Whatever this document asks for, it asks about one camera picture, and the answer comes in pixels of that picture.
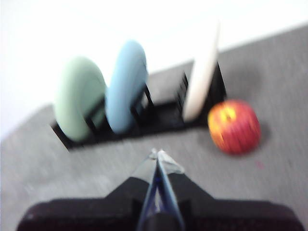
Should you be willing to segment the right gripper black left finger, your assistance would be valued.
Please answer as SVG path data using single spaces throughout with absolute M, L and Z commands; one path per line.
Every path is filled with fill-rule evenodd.
M 31 206 L 19 231 L 111 231 L 136 227 L 156 168 L 152 149 L 133 173 L 105 197 L 57 198 Z

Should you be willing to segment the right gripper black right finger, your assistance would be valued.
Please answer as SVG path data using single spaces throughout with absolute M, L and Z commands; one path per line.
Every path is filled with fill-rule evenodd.
M 171 202 L 188 231 L 302 231 L 304 226 L 289 207 L 270 201 L 219 199 L 192 181 L 184 167 L 165 151 L 158 164 Z

